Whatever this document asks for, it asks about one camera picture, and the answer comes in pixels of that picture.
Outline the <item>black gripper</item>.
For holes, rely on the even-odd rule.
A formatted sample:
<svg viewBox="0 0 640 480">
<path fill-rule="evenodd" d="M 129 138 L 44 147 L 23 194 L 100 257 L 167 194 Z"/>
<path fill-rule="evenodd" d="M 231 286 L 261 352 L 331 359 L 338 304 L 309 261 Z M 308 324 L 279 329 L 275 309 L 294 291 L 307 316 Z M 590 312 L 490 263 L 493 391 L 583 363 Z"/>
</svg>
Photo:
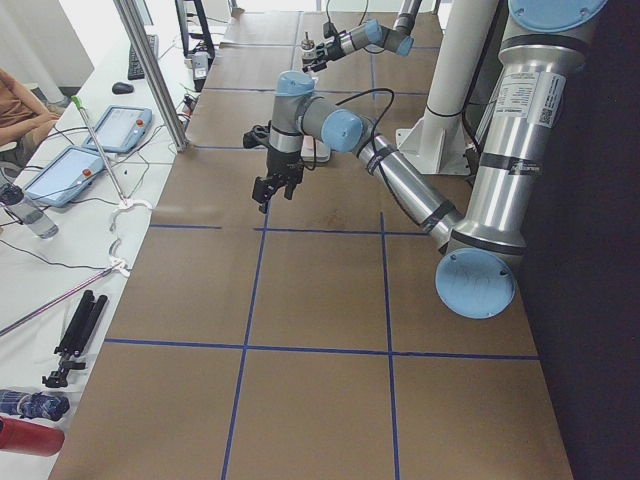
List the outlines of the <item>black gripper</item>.
<svg viewBox="0 0 640 480">
<path fill-rule="evenodd" d="M 252 149 L 258 145 L 267 148 L 267 176 L 255 178 L 252 199 L 258 210 L 266 213 L 279 188 L 284 187 L 284 198 L 291 200 L 296 186 L 302 182 L 302 135 L 283 132 L 272 124 L 254 125 L 244 134 L 243 147 Z"/>
<path fill-rule="evenodd" d="M 310 49 L 303 49 L 302 70 L 305 73 L 317 73 L 327 68 L 329 61 L 335 61 L 347 55 L 343 42 L 349 39 L 347 30 L 338 31 L 332 21 L 323 24 L 323 36 L 325 42 L 323 46 L 315 46 Z"/>
</svg>

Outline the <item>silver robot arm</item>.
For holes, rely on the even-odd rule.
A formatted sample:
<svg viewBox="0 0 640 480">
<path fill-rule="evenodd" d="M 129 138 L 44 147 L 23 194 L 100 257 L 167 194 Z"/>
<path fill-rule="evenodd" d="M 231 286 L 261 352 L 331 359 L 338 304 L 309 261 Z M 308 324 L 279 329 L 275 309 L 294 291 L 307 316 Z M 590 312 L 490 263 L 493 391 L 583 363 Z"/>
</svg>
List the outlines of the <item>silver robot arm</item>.
<svg viewBox="0 0 640 480">
<path fill-rule="evenodd" d="M 382 52 L 389 51 L 400 56 L 407 56 L 414 43 L 411 36 L 419 13 L 421 1 L 404 1 L 401 4 L 392 28 L 379 23 L 375 18 L 364 20 L 350 29 L 339 31 L 326 11 L 327 20 L 323 24 L 324 42 L 316 44 L 305 33 L 300 43 L 302 71 L 319 72 L 331 61 L 337 61 L 359 50 L 378 47 Z"/>
<path fill-rule="evenodd" d="M 441 301 L 467 318 L 501 313 L 516 292 L 526 247 L 520 228 L 566 80 L 585 63 L 604 3 L 506 3 L 502 71 L 484 115 L 488 129 L 474 137 L 477 159 L 465 160 L 466 104 L 499 7 L 496 1 L 453 4 L 424 114 L 394 140 L 374 120 L 319 95 L 314 75 L 371 46 L 407 55 L 419 3 L 404 2 L 392 27 L 370 19 L 341 31 L 327 22 L 323 42 L 304 40 L 301 69 L 278 77 L 270 121 L 243 138 L 245 148 L 267 150 L 267 173 L 252 192 L 260 210 L 276 193 L 291 198 L 301 183 L 306 138 L 349 152 L 436 242 L 443 255 L 435 273 Z"/>
</svg>

